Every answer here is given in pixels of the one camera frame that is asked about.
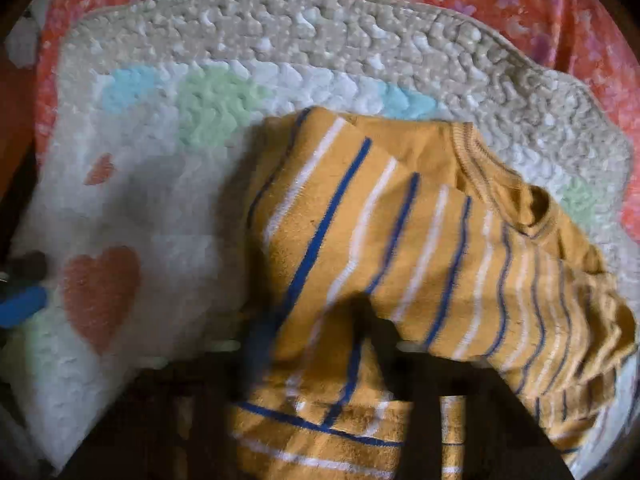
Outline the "yellow striped knit sweater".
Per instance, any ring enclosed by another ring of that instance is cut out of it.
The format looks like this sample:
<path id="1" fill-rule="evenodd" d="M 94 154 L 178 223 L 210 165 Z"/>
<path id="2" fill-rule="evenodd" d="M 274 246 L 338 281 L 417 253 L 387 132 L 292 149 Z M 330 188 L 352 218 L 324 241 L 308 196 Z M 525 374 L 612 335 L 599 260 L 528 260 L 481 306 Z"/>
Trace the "yellow striped knit sweater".
<path id="1" fill-rule="evenodd" d="M 465 122 L 322 107 L 262 123 L 246 226 L 276 337 L 234 414 L 257 479 L 387 479 L 409 407 L 384 389 L 347 307 L 364 292 L 404 338 L 488 359 L 576 460 L 636 321 L 600 250 Z"/>

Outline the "quilted heart-pattern blanket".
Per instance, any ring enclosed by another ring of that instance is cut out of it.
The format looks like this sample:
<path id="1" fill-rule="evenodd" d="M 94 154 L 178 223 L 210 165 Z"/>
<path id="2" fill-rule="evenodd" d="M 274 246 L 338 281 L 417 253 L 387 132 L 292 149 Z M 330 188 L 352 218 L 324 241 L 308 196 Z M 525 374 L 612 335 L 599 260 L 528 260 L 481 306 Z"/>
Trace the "quilted heart-pattern blanket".
<path id="1" fill-rule="evenodd" d="M 636 321 L 570 470 L 602 478 L 637 427 L 639 247 L 618 221 L 631 144 L 585 84 L 475 18 L 398 0 L 137 0 L 70 30 L 56 83 L 53 139 L 14 240 L 47 256 L 48 300 L 1 365 L 55 470 L 141 367 L 231 337 L 250 292 L 270 293 L 246 226 L 260 128 L 314 107 L 465 122 L 543 188 Z"/>

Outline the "red floral bedsheet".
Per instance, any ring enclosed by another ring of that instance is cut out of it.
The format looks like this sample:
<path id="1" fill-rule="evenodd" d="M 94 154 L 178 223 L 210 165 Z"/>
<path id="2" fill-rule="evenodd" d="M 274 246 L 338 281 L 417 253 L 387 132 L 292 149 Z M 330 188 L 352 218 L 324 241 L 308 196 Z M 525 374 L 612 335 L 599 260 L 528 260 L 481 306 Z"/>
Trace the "red floral bedsheet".
<path id="1" fill-rule="evenodd" d="M 87 12 L 132 0 L 51 0 L 36 76 L 35 142 L 47 151 L 56 118 L 55 70 L 67 29 Z M 536 63 L 588 84 L 608 117 L 639 139 L 639 62 L 599 0 L 408 0 L 472 16 Z"/>

